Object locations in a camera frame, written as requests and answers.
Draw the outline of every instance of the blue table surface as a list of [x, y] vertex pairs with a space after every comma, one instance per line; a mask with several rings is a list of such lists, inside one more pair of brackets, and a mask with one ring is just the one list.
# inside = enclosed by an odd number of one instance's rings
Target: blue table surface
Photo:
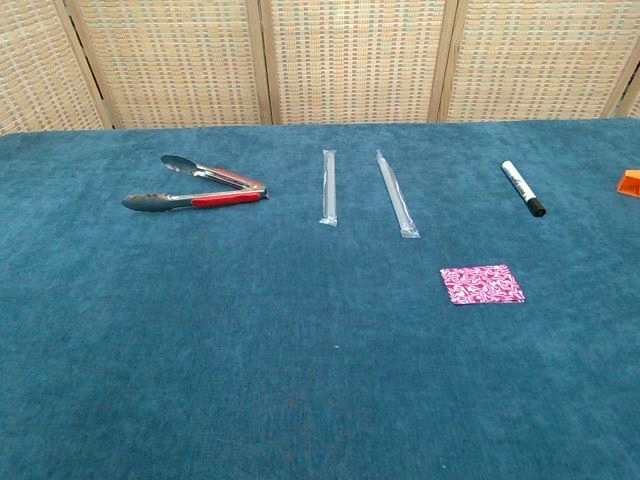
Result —
[[[632, 119], [0, 138], [0, 478], [640, 478], [638, 152]], [[123, 208], [224, 189], [164, 154], [271, 199]], [[450, 303], [439, 269], [497, 263], [525, 303]]]

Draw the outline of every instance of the marker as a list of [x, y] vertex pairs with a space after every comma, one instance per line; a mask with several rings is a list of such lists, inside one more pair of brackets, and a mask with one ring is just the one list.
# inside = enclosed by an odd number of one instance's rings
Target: marker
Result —
[[544, 206], [542, 206], [542, 203], [540, 203], [540, 200], [536, 197], [536, 194], [533, 193], [531, 188], [529, 188], [529, 185], [524, 181], [524, 178], [522, 178], [522, 175], [520, 175], [520, 172], [518, 172], [513, 163], [508, 160], [506, 162], [502, 162], [502, 170], [518, 191], [524, 200], [524, 203], [527, 204], [529, 211], [534, 217], [542, 217], [547, 213]]

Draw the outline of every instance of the pink paper square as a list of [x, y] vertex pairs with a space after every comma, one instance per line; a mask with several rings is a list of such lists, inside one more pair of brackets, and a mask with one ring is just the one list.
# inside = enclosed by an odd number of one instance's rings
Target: pink paper square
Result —
[[524, 293], [506, 265], [443, 268], [440, 275], [456, 305], [524, 302]]

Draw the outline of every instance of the red tong handle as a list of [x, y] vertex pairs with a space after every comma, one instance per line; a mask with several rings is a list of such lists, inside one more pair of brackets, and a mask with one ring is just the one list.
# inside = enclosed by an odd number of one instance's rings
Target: red tong handle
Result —
[[260, 201], [260, 192], [230, 193], [215, 197], [200, 197], [191, 200], [191, 205], [197, 208], [224, 207], [236, 203], [249, 203]]

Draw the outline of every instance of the metal tongs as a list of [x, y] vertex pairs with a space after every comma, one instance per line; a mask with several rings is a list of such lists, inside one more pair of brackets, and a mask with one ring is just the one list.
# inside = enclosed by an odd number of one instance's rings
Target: metal tongs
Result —
[[179, 207], [210, 208], [234, 205], [236, 203], [258, 202], [269, 198], [266, 185], [242, 175], [198, 165], [189, 159], [177, 155], [164, 155], [162, 163], [170, 170], [186, 173], [194, 177], [208, 178], [230, 185], [238, 190], [229, 192], [199, 193], [195, 195], [169, 195], [166, 193], [147, 193], [129, 195], [122, 205], [139, 212], [162, 212]]

